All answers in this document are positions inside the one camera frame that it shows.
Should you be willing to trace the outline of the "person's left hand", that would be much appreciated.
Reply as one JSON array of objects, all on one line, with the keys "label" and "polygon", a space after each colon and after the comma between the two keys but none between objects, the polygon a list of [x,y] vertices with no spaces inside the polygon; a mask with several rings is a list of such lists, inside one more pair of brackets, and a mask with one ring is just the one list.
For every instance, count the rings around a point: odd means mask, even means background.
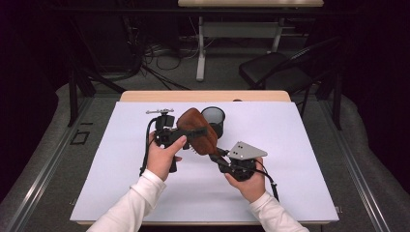
[{"label": "person's left hand", "polygon": [[187,138],[183,135],[168,148],[163,149],[155,142],[155,134],[151,132],[149,134],[149,142],[146,168],[157,175],[162,181],[165,181],[173,161],[182,160],[181,157],[177,156],[177,153],[183,149]]}]

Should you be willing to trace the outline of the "white-framed desk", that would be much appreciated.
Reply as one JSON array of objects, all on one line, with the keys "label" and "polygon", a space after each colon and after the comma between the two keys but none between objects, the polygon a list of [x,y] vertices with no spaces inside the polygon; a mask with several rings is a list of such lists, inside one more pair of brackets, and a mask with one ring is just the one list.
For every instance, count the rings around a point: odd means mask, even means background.
[{"label": "white-framed desk", "polygon": [[[321,8],[324,0],[178,0],[178,6],[193,10],[215,10],[216,8],[232,8],[233,10],[298,10]],[[205,77],[205,38],[264,38],[273,39],[272,51],[278,50],[284,18],[271,21],[251,22],[198,19],[198,63],[196,80]]]}]

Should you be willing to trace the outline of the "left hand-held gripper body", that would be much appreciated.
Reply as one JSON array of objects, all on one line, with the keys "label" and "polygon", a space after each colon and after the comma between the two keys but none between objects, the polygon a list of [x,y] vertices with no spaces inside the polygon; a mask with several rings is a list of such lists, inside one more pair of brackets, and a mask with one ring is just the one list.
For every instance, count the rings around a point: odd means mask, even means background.
[{"label": "left hand-held gripper body", "polygon": [[145,164],[147,164],[149,152],[149,134],[155,134],[155,142],[163,149],[168,148],[178,138],[176,137],[176,129],[173,129],[175,117],[170,115],[173,109],[157,109],[148,110],[147,114],[159,113],[159,116],[153,118],[147,126],[146,130],[146,145],[145,145]]}]

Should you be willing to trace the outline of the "person's right hand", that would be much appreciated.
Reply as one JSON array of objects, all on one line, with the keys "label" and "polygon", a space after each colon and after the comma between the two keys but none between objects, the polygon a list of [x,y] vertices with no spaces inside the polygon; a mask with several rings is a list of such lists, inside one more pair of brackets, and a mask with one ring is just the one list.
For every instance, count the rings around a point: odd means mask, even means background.
[{"label": "person's right hand", "polygon": [[[256,169],[258,171],[263,170],[263,159],[256,159]],[[266,191],[265,188],[265,176],[259,172],[255,172],[252,177],[246,181],[238,182],[231,175],[225,174],[224,177],[227,182],[236,188],[249,203],[255,202]]]}]

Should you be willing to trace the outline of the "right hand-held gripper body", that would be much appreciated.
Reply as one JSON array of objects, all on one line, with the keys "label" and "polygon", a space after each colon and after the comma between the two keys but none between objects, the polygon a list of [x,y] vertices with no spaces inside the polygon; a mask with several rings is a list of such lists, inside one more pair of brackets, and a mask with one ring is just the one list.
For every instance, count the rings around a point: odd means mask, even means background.
[{"label": "right hand-held gripper body", "polygon": [[229,162],[221,166],[221,172],[230,174],[238,182],[243,182],[255,172],[255,159],[266,157],[268,153],[239,141],[225,155],[229,158]]}]

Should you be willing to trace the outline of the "light wooden table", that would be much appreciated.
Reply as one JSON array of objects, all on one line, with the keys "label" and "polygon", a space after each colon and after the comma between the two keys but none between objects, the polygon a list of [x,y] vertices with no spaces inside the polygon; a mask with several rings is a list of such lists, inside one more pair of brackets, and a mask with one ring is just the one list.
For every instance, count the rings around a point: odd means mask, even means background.
[{"label": "light wooden table", "polygon": [[[217,106],[225,113],[222,149],[238,141],[266,152],[264,165],[280,204],[304,224],[327,224],[338,215],[298,109],[283,91],[127,91],[115,104],[71,219],[90,224],[135,183],[149,121],[167,108]],[[248,202],[217,165],[190,150],[171,174],[147,225],[254,225]]]}]

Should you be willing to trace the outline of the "aluminium floor rail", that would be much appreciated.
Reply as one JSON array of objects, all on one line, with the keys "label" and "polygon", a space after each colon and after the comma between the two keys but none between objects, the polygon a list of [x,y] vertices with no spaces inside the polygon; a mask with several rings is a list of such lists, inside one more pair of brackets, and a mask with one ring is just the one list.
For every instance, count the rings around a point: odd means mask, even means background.
[{"label": "aluminium floor rail", "polygon": [[361,198],[375,232],[391,232],[391,229],[381,213],[379,205],[377,204],[376,199],[367,184],[366,178],[363,175],[359,164],[356,162],[342,131],[337,128],[333,121],[330,104],[327,101],[319,101],[319,105],[334,137],[336,138],[337,145],[341,150],[349,175],[352,178],[352,182]]},{"label": "aluminium floor rail", "polygon": [[72,126],[57,110],[34,156],[17,180],[0,214],[7,220],[0,232],[84,232],[71,220],[96,146],[92,99],[80,105]]}]

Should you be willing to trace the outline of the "black mesh pen holder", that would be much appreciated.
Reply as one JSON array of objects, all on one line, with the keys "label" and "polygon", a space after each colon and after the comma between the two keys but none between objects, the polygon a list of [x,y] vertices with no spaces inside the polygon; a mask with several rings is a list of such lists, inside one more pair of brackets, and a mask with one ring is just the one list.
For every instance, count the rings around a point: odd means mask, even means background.
[{"label": "black mesh pen holder", "polygon": [[222,109],[216,106],[209,106],[201,111],[205,120],[210,124],[218,138],[223,136],[223,123],[225,120],[225,113]]}]

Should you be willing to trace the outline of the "black metal stand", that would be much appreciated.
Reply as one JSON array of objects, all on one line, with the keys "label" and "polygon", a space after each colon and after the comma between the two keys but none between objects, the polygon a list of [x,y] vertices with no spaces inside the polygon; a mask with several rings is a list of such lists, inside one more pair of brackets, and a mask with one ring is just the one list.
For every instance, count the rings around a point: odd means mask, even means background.
[{"label": "black metal stand", "polygon": [[330,95],[333,95],[332,103],[332,121],[336,128],[340,131],[340,107],[342,94],[342,75],[338,71],[329,72],[321,81],[320,86],[315,94],[319,100],[327,100]]},{"label": "black metal stand", "polygon": [[65,43],[66,53],[71,64],[71,74],[69,77],[69,93],[70,93],[70,121],[71,127],[79,118],[78,93],[80,91],[86,99],[93,98],[97,90],[92,84],[92,81],[97,81],[102,85],[114,90],[116,93],[123,94],[126,89],[115,84],[113,81],[99,74],[96,68],[87,63],[84,55],[80,53],[79,47],[83,44],[81,40],[75,40],[74,35],[68,34]]}]

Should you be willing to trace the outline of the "black folding chair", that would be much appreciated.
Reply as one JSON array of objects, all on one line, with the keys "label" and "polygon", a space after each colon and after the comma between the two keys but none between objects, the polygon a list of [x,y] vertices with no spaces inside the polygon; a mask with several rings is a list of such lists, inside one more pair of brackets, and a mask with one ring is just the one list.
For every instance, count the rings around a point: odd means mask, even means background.
[{"label": "black folding chair", "polygon": [[304,91],[298,102],[303,116],[311,86],[335,69],[341,37],[333,37],[301,49],[290,57],[272,52],[239,66],[240,77],[251,90],[281,90],[289,96]]}]

